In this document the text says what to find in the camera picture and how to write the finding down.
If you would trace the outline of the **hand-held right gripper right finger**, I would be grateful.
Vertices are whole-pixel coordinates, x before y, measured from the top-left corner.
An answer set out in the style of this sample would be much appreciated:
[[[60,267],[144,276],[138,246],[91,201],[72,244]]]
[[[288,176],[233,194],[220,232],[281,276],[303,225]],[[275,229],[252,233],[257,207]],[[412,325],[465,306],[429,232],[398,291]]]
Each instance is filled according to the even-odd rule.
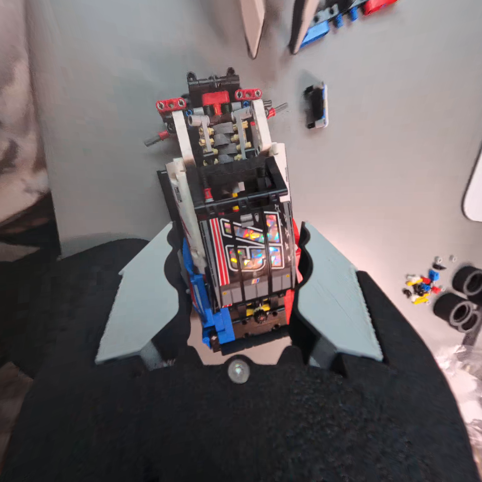
[[[307,365],[331,367],[340,354],[384,359],[357,269],[309,222],[300,231],[302,259],[306,268],[295,293],[292,328],[304,330],[303,356]]]

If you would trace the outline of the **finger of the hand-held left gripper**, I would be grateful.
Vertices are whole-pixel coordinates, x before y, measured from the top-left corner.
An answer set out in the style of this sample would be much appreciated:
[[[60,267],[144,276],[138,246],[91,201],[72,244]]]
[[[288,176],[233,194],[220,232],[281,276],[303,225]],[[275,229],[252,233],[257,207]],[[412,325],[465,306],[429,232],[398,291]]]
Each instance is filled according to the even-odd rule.
[[[244,34],[251,58],[256,58],[266,18],[266,1],[239,1]]]
[[[320,1],[295,1],[292,12],[292,29],[289,41],[291,55],[296,55],[318,10]]]

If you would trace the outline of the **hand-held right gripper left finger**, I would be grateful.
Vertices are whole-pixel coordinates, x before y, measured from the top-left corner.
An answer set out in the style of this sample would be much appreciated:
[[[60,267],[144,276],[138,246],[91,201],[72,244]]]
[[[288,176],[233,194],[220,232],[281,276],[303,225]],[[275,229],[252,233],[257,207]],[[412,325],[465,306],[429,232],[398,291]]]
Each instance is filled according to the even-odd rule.
[[[170,222],[119,272],[96,365],[135,356],[150,371],[173,364],[173,357],[164,358],[153,339],[179,313],[179,297],[187,287],[181,273],[176,223]]]

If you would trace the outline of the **red and blue brick wing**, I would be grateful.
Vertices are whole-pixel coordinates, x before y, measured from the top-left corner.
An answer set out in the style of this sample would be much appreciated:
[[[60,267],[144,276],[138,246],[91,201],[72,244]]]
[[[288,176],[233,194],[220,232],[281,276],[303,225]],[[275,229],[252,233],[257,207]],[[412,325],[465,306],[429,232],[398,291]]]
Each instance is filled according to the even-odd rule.
[[[312,44],[330,32],[331,26],[343,26],[344,17],[351,22],[358,19],[359,14],[373,15],[389,8],[398,1],[320,1],[318,10],[301,43],[301,48]]]

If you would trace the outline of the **small white-topped brick block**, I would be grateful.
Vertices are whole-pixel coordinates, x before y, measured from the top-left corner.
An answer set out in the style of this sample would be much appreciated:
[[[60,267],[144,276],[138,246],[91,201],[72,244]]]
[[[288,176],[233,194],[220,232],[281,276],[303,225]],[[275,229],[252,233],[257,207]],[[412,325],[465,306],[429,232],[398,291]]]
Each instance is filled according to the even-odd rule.
[[[325,128],[329,123],[328,90],[325,82],[310,85],[303,93],[307,129]]]

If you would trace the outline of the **toy brick race car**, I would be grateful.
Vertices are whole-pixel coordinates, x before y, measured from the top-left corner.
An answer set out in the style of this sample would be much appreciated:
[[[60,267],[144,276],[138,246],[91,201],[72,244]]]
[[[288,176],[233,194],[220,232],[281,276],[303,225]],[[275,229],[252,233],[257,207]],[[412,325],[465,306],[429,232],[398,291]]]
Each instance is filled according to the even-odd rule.
[[[302,279],[286,148],[268,126],[287,105],[243,88],[233,68],[189,71],[186,82],[187,93],[156,102],[166,129],[145,145],[178,142],[158,178],[202,341],[227,355],[288,335]]]

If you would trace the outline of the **grey desk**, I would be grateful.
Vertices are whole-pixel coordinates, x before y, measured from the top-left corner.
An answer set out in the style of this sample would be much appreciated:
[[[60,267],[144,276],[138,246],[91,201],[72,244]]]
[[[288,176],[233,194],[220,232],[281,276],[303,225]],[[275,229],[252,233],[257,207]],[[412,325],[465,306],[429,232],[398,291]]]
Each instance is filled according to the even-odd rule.
[[[256,59],[237,1],[27,1],[39,123],[62,254],[152,239],[168,222],[157,171],[180,156],[155,101],[186,74],[261,88],[288,109],[297,222],[367,271],[433,354],[461,335],[401,293],[435,256],[481,262],[462,198],[481,145],[481,1],[399,1],[290,55],[293,1],[270,1]],[[307,129],[303,93],[325,82],[329,123]]]

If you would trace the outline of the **pile of small loose bricks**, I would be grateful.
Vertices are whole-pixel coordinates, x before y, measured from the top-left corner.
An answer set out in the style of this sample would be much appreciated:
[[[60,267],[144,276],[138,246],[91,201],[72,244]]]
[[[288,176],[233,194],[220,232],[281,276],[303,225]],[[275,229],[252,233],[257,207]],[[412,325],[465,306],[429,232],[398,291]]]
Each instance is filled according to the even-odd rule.
[[[402,294],[414,306],[433,306],[438,299],[453,292],[452,278],[458,266],[458,256],[435,256],[426,271],[409,273],[405,277]]]

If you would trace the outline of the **black toy tire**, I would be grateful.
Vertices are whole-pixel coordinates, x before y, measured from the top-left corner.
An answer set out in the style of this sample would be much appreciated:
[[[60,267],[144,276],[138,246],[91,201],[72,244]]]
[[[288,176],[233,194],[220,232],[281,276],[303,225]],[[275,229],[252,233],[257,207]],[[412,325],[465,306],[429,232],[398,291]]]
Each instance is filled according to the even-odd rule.
[[[481,299],[481,269],[474,266],[461,267],[452,280],[455,291],[476,302]]]
[[[467,317],[457,326],[457,330],[464,335],[474,333],[481,324],[480,309],[471,309]]]
[[[472,315],[472,306],[467,299],[452,292],[445,292],[435,301],[433,313],[447,322],[450,327],[465,333],[466,330],[463,325],[468,322]]]

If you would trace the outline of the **clear plastic bag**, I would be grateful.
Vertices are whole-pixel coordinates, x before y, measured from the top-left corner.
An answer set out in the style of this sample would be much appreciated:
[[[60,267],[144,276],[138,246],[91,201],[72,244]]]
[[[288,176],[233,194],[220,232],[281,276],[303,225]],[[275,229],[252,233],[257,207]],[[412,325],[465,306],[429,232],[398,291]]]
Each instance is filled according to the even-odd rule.
[[[469,436],[481,444],[481,347],[445,347],[435,359],[455,396]]]

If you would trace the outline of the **white rounded object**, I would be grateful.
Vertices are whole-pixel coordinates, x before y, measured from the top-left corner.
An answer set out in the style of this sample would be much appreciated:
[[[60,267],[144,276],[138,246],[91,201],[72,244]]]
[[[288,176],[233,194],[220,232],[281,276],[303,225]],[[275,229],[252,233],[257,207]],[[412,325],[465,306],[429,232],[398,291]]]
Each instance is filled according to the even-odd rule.
[[[462,212],[468,220],[481,223],[481,146],[462,198]]]

